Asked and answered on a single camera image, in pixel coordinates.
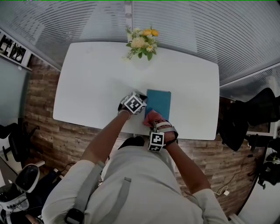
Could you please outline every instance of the white shirt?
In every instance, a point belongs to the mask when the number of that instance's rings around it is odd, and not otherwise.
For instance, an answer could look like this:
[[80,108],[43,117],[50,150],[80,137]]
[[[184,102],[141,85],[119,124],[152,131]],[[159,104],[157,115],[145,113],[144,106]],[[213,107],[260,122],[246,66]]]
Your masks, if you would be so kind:
[[[50,193],[42,216],[45,224],[64,223],[77,193],[93,169],[90,161],[77,162]],[[131,178],[127,200],[114,224],[224,224],[228,220],[214,193],[204,189],[189,199],[181,194],[166,150],[149,152],[127,146],[106,164],[103,184],[91,195],[84,223],[98,223],[112,208],[124,177]]]

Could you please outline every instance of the cable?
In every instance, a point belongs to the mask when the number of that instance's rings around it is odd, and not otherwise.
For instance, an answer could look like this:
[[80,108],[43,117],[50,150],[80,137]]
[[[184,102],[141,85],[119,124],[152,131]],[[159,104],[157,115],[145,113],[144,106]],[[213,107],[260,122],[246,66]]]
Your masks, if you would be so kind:
[[273,156],[271,156],[271,154],[269,154],[269,156],[271,157],[271,158],[273,158],[273,159],[277,159],[277,160],[280,160],[279,158],[277,158],[277,157],[273,157]]
[[[243,163],[244,163],[244,160],[246,159],[247,157],[244,157],[243,158],[243,161],[242,161],[242,163],[241,163],[241,170],[238,172],[238,173],[240,173],[241,171],[242,171],[242,169],[243,169]],[[233,180],[233,178],[235,177],[235,175],[237,175],[238,173],[235,173],[234,175],[233,175],[233,177],[231,178],[231,180],[229,181],[229,182],[227,182],[224,186],[222,186],[222,187],[220,187],[218,190],[217,190],[217,192],[219,192],[221,189],[223,189],[225,186],[228,186],[228,184]]]
[[[277,159],[277,160],[280,160],[279,158],[274,158],[273,156],[271,156],[270,154],[269,154],[269,156],[270,157],[272,157],[273,159]],[[253,154],[250,154],[250,155],[248,155],[247,156],[248,158],[252,158],[252,157],[255,157],[255,158],[257,158],[257,159],[261,159],[262,157],[257,157],[257,156],[253,156]],[[267,160],[267,159],[265,159],[265,161],[267,161],[267,162],[275,162],[275,163],[280,163],[280,161],[277,161],[277,160]]]
[[222,191],[223,191],[223,189],[224,189],[224,187],[227,187],[227,188],[225,189],[225,191],[228,189],[228,186],[227,186],[227,185],[225,185],[225,186],[223,186],[223,188],[222,188],[222,190],[220,191],[220,193],[216,193],[216,192],[213,192],[213,193],[215,193],[215,194],[217,194],[218,196],[220,196],[220,195],[221,195],[221,193],[222,193]]
[[3,223],[5,223],[6,218],[7,218],[8,216],[11,216],[11,214],[14,212],[14,210],[15,210],[21,203],[23,203],[26,199],[24,199],[22,202],[20,202],[19,204],[17,204],[17,205],[13,208],[12,212],[11,212],[10,214],[8,214],[8,215],[5,216]]
[[69,163],[69,164],[67,164],[67,165],[64,167],[64,169],[63,169],[62,171],[59,171],[59,172],[62,173],[64,170],[66,170],[66,167],[69,166],[69,165],[71,165],[71,164],[75,164],[75,163]]
[[18,208],[19,210],[21,210],[21,211],[29,211],[29,210],[32,210],[32,209],[35,209],[35,208],[40,208],[40,207],[42,207],[42,206],[37,206],[37,207],[34,207],[34,208],[29,208],[29,209],[27,209],[27,210],[22,210],[22,209],[20,209],[20,208]]

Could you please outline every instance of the blue notebook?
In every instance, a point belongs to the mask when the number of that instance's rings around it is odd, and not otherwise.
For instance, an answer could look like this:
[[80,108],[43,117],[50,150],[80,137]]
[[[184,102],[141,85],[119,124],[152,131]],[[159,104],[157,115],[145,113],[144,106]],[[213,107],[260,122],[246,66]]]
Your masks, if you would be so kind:
[[170,103],[171,92],[148,89],[145,117],[152,109],[154,109],[156,112],[160,113],[164,119],[168,120]]

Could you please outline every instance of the strap buckle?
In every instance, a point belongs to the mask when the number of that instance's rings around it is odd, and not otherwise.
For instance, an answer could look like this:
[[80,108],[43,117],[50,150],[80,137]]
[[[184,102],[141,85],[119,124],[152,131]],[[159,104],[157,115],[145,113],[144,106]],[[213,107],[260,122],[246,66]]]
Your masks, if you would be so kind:
[[70,209],[64,219],[67,224],[82,224],[83,220],[84,213],[75,208]]

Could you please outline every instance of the gray strap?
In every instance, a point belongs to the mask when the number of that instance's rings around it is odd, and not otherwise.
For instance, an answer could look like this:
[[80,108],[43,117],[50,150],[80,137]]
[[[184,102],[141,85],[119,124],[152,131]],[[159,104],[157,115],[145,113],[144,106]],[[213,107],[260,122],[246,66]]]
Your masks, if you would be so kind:
[[156,127],[158,128],[158,127],[163,126],[163,125],[169,125],[169,126],[172,127],[171,123],[169,123],[169,122],[161,122],[161,123],[158,123],[158,124],[156,124]]
[[115,204],[113,205],[112,209],[109,211],[107,215],[105,215],[99,222],[98,224],[112,224],[117,216],[119,215],[119,212],[121,211],[124,203],[126,202],[128,192],[130,189],[130,183],[131,179],[125,177],[123,182],[122,182],[122,187],[119,191],[117,200]]
[[164,129],[160,129],[160,130],[157,130],[158,132],[169,132],[169,131],[176,131],[176,129],[174,127],[169,127],[169,128],[164,128]]
[[75,200],[75,204],[73,206],[74,209],[77,209],[84,213],[89,197],[95,190],[95,187],[97,186],[100,172],[105,167],[105,164],[102,162],[98,162],[90,172],[90,174],[87,176],[86,180],[84,181],[83,185],[81,186],[77,198]]
[[70,222],[70,223],[72,223],[72,224],[80,224],[79,221],[74,220],[74,219],[72,219],[72,218],[70,218],[70,217],[67,218],[67,221]]

